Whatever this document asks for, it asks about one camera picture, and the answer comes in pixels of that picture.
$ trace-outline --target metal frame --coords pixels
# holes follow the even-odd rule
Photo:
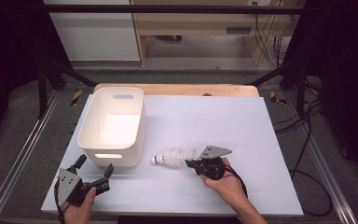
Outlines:
[[[200,14],[285,14],[285,15],[304,15],[304,14],[315,14],[315,13],[323,13],[326,15],[329,10],[319,9],[319,8],[303,8],[303,7],[211,7],[211,6],[116,6],[116,5],[21,5],[20,3],[20,12],[66,12],[66,13],[200,13]],[[277,75],[282,73],[296,72],[298,70],[299,65],[304,59],[304,52],[310,48],[308,46],[311,43],[311,39],[315,35],[315,29],[310,33],[308,38],[304,41],[301,48],[297,51],[294,60],[290,62],[286,62],[282,67],[277,68],[276,70],[268,73],[264,77],[254,81],[251,85],[258,86],[261,85],[264,81],[269,80]],[[43,128],[51,114],[52,109],[54,108],[55,101],[57,100],[58,93],[53,94],[51,103],[49,107],[47,107],[47,96],[46,96],[46,77],[51,80],[50,74],[45,74],[46,68],[45,66],[49,64],[49,66],[53,66],[56,69],[69,74],[70,76],[75,77],[76,79],[82,81],[87,85],[94,85],[95,83],[82,77],[77,74],[72,69],[66,68],[58,63],[54,63],[55,61],[50,59],[47,55],[39,55],[42,62],[40,62],[40,70],[39,70],[39,93],[40,93],[40,103],[41,103],[41,112],[39,114],[39,120],[34,126],[34,130],[30,134],[30,137],[26,141],[21,154],[16,159],[15,163],[12,166],[7,178],[5,179],[2,187],[0,188],[0,212],[2,211],[10,192],[13,190],[17,180],[20,177],[21,171],[25,166],[31,152],[34,149],[34,145],[42,133]],[[62,80],[58,78],[58,86],[62,86]],[[291,107],[295,110],[294,103],[291,103]],[[303,133],[307,132],[307,128],[303,128]],[[311,143],[311,155],[314,159],[318,171],[327,186],[329,192],[332,194],[334,204],[336,206],[337,213],[342,221],[342,223],[356,223],[356,219],[348,206],[348,203],[345,200],[344,195],[340,191],[340,188],[337,184],[337,181],[333,177],[329,167],[327,166],[324,158],[317,147],[313,138],[310,139]]]
[[[292,92],[286,91],[284,95],[289,105],[291,106],[293,112],[296,115],[298,115],[296,112],[296,104],[295,104],[296,97],[294,96],[294,94]],[[301,133],[303,134],[304,139],[307,138],[307,134],[309,130],[310,127],[308,126],[307,122],[301,125]],[[342,193],[341,188],[338,185],[338,182],[334,178],[334,175],[331,172],[330,167],[327,165],[327,162],[325,161],[324,156],[322,155],[322,151],[319,149],[318,145],[316,144],[316,141],[313,138],[312,134],[310,135],[309,146],[310,146],[309,149],[310,155],[313,159],[313,162],[315,163],[315,166],[318,170],[319,175],[321,176],[322,181],[324,182],[326,189],[328,190],[328,192],[330,193],[333,199],[333,205],[336,208],[337,214],[341,219],[341,222],[345,224],[357,223],[357,220],[347,200],[345,199],[345,196]]]

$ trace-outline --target metal bracket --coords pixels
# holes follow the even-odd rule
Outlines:
[[[80,181],[80,177],[61,168],[59,179],[58,205],[61,206],[71,195],[72,191],[74,191],[77,183]]]
[[[207,146],[200,154],[200,159],[211,160],[231,153],[232,150],[223,147]]]

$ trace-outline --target wooden tabletop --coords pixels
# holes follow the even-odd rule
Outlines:
[[[136,87],[145,95],[204,95],[213,96],[250,96],[258,97],[257,88],[243,85],[195,85],[195,84],[134,84],[134,83],[102,83],[94,92],[106,87]]]

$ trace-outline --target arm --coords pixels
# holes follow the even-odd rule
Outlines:
[[[227,158],[222,159],[226,165],[231,166]],[[267,223],[246,197],[241,188],[240,181],[236,176],[226,171],[223,178],[217,181],[212,180],[205,175],[202,175],[201,179],[205,186],[214,189],[220,197],[232,207],[238,214],[242,223]]]
[[[74,206],[65,202],[61,208],[65,219],[65,224],[89,224],[90,223],[90,209],[94,204],[97,189],[91,188],[86,195],[86,198],[80,207]]]

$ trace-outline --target white cabinet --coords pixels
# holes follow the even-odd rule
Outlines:
[[[44,0],[45,4],[129,5],[128,0]],[[70,61],[139,61],[130,13],[50,13]]]

